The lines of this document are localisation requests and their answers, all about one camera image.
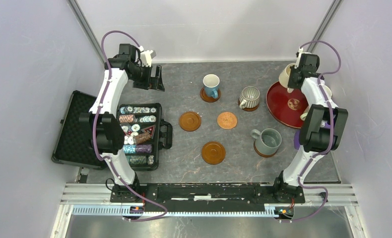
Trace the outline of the blue patterned mug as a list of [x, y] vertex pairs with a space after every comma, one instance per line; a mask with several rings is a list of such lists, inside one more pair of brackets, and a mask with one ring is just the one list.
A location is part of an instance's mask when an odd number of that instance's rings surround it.
[[219, 83], [220, 78], [215, 74], [208, 74], [203, 78], [203, 85], [205, 94], [214, 99], [219, 98]]

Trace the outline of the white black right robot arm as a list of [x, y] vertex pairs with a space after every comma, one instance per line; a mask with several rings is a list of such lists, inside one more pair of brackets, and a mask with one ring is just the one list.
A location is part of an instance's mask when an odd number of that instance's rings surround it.
[[272, 196], [278, 202], [302, 196], [305, 176], [324, 155], [338, 148], [348, 118], [348, 111], [325, 90], [323, 76], [317, 72], [319, 56], [302, 50], [296, 56], [287, 87], [301, 90], [309, 111], [300, 130], [300, 147], [273, 184]]

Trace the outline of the cream mug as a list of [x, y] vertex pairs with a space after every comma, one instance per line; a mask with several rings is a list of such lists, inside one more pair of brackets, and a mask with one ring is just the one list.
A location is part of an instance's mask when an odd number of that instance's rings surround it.
[[295, 63], [288, 64], [285, 69], [280, 73], [278, 81], [282, 87], [284, 87], [288, 93], [292, 93], [294, 89], [288, 87], [289, 76], [291, 72], [291, 66], [294, 66]]

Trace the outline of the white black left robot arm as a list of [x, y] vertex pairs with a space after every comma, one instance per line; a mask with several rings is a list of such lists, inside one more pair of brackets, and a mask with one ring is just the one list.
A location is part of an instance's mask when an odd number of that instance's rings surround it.
[[118, 187], [124, 187], [122, 195], [129, 202], [140, 199], [141, 188], [123, 151], [125, 133], [116, 118], [117, 109], [122, 90], [129, 80], [133, 81], [134, 88], [165, 90], [160, 65], [157, 65], [155, 75], [151, 75], [155, 57], [155, 50], [120, 44], [117, 55], [105, 58], [104, 79], [96, 101], [88, 112], [79, 117], [90, 148], [99, 161], [108, 165], [114, 176], [114, 183]]

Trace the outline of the grey ribbed mug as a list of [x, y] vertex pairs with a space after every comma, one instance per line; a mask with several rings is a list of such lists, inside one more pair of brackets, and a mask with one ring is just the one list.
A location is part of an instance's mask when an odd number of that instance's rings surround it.
[[258, 101], [260, 102], [260, 91], [258, 88], [254, 86], [247, 86], [245, 87], [240, 96], [239, 96], [239, 101], [242, 100], [247, 100], [247, 101]]

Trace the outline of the woven light brown coaster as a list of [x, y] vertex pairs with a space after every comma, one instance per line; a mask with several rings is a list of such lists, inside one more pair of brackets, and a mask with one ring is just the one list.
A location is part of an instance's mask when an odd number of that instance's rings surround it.
[[222, 129], [233, 129], [238, 124], [238, 119], [232, 112], [223, 112], [217, 117], [217, 123]]

